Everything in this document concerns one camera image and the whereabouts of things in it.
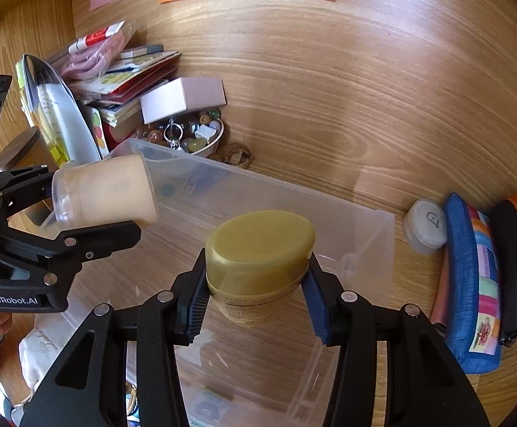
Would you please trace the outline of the white drawstring pouch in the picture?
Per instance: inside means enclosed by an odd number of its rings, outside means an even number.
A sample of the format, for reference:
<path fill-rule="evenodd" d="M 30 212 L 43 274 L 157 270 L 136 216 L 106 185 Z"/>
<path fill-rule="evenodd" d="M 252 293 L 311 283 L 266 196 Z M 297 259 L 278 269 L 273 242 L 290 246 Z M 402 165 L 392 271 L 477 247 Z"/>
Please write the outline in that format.
<path fill-rule="evenodd" d="M 33 397 L 75 330 L 65 313 L 35 315 L 33 329 L 18 345 L 22 376 L 29 389 L 26 401 Z"/>

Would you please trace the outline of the clear tub of cream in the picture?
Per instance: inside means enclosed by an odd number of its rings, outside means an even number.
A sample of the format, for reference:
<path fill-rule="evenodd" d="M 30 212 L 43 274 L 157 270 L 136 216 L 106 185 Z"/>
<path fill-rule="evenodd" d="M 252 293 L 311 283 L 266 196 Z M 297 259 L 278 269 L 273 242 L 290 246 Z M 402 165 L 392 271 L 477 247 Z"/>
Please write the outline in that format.
<path fill-rule="evenodd" d="M 158 220 L 150 172 L 139 153 L 66 164 L 53 175 L 51 199 L 63 230 L 127 221 L 146 228 Z"/>

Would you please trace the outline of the yellow lotion bottle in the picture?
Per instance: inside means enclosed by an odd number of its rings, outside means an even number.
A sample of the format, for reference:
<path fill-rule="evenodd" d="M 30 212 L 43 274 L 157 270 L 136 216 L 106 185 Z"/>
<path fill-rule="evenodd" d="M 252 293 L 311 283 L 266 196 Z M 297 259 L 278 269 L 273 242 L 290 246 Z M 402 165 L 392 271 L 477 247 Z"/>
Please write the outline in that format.
<path fill-rule="evenodd" d="M 239 215 L 207 238 L 207 285 L 234 324 L 257 327 L 289 301 L 310 264 L 313 224 L 284 210 Z"/>

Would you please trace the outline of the white paper folder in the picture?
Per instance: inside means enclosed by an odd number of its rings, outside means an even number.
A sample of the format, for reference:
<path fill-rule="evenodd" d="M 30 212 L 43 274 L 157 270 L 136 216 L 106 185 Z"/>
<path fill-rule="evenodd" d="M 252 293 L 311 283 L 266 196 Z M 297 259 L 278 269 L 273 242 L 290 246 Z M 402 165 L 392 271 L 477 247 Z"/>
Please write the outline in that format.
<path fill-rule="evenodd" d="M 100 151 L 69 87 L 46 61 L 23 54 L 16 64 L 22 110 L 59 166 L 100 161 Z"/>

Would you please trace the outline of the blue striped pencil case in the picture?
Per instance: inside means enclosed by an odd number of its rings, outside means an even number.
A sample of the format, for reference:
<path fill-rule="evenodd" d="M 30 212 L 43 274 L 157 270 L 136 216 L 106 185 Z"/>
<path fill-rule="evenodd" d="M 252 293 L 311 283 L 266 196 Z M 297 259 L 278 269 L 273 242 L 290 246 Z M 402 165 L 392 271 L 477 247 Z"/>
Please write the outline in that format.
<path fill-rule="evenodd" d="M 501 361 L 501 294 L 489 219 L 456 193 L 444 204 L 448 230 L 448 319 L 444 341 L 467 374 Z"/>

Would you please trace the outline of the stack of books and stickers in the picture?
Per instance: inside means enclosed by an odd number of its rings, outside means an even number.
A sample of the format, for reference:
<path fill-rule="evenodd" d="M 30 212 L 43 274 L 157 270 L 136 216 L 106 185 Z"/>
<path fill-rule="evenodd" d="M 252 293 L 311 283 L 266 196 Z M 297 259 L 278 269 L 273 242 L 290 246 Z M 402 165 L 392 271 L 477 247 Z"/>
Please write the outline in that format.
<path fill-rule="evenodd" d="M 142 122 L 140 96 L 168 82 L 180 52 L 158 51 L 115 61 L 100 76 L 64 80 L 95 139 L 101 158 Z"/>

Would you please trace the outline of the clear plastic storage bin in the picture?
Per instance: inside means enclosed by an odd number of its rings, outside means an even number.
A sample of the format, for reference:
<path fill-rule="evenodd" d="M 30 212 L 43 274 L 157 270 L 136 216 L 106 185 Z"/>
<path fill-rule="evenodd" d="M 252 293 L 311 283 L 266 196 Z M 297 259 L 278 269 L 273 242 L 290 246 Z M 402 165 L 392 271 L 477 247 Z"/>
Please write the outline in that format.
<path fill-rule="evenodd" d="M 394 216 L 274 178 L 144 141 L 159 219 L 133 248 L 86 264 L 69 308 L 37 320 L 66 343 L 100 303 L 125 309 L 172 286 L 198 258 L 211 297 L 203 326 L 177 347 L 193 426 L 318 426 L 337 350 L 314 333 L 299 281 L 309 258 L 375 305 L 391 295 Z"/>

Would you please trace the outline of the white bowl of trinkets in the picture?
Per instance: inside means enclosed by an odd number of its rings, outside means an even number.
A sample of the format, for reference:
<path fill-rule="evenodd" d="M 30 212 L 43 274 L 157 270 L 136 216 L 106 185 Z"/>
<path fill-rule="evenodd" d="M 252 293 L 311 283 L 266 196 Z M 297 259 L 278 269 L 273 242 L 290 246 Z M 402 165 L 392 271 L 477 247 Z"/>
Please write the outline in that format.
<path fill-rule="evenodd" d="M 134 137 L 172 151 L 208 157 L 217 150 L 224 131 L 221 109 L 211 108 L 138 125 Z"/>

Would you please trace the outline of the small white card box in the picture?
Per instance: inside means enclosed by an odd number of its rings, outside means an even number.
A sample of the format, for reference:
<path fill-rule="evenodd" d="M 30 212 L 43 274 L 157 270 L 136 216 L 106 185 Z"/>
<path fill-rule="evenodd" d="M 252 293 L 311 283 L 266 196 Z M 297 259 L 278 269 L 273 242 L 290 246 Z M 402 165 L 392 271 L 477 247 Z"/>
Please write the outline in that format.
<path fill-rule="evenodd" d="M 226 104 L 223 81 L 215 77 L 180 77 L 140 96 L 145 125 Z"/>

